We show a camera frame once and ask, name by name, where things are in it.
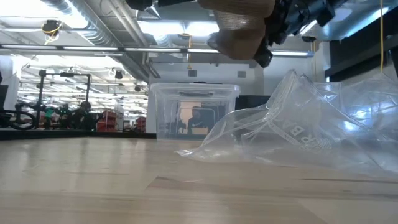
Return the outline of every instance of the clear plastic bin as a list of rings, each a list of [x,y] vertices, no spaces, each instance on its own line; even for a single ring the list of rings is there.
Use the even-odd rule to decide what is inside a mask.
[[[236,85],[155,83],[157,139],[203,140],[223,116],[235,110]]]

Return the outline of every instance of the ceiling duct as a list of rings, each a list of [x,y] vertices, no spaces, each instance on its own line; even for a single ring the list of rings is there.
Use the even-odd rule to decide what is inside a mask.
[[[120,47],[122,44],[115,38],[109,29],[102,23],[93,10],[81,0],[41,0],[46,5],[62,12],[66,16],[83,16],[87,21],[87,29],[95,30],[90,32],[80,32],[84,38],[95,46]],[[134,76],[134,78],[149,81],[149,68],[136,62],[131,56],[124,54],[121,57],[112,57],[114,60],[122,63],[125,69]]]

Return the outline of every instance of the metal frame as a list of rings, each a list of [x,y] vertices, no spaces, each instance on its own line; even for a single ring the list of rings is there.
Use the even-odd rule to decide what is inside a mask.
[[[88,94],[90,92],[90,83],[91,83],[91,75],[90,74],[75,74],[75,73],[47,73],[46,70],[40,70],[39,71],[39,76],[40,76],[40,84],[39,84],[39,99],[37,100],[37,113],[36,113],[36,123],[35,123],[35,128],[39,127],[39,121],[40,121],[40,109],[42,106],[42,98],[43,98],[43,88],[44,88],[44,78],[47,75],[60,75],[61,77],[74,77],[74,76],[86,76],[87,77],[87,89],[86,89],[86,102],[88,102]]]

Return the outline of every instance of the yellow cable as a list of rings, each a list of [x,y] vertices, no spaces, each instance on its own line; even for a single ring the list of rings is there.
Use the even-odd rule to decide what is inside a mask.
[[[56,28],[55,30],[51,30],[51,31],[44,31],[44,30],[43,30],[43,26],[44,26],[44,25],[42,25],[43,33],[45,33],[45,34],[52,34],[52,33],[56,32],[56,31],[58,31],[59,29],[61,29],[62,24],[63,24],[63,22],[61,22],[61,24],[60,24],[60,26],[58,26],[58,28]]]
[[[383,21],[383,0],[380,0],[380,46],[381,46],[381,61],[380,61],[380,71],[383,72],[384,66],[384,21]]]
[[[51,43],[51,42],[54,42],[54,41],[55,41],[55,39],[52,38],[52,37],[54,36],[54,34],[55,34],[55,33],[53,33],[53,34],[51,35],[51,37],[49,37],[49,39],[45,41],[44,45],[47,45],[48,43]]]
[[[317,58],[315,56],[315,53],[317,52],[317,45],[315,41],[313,42],[313,67],[314,67],[314,75],[315,75],[315,80],[317,79]]]

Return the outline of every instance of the shelving unit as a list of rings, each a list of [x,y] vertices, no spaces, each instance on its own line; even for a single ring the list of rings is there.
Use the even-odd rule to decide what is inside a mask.
[[[105,110],[103,112],[104,118],[97,123],[97,131],[113,132],[116,131],[116,113],[112,110]]]

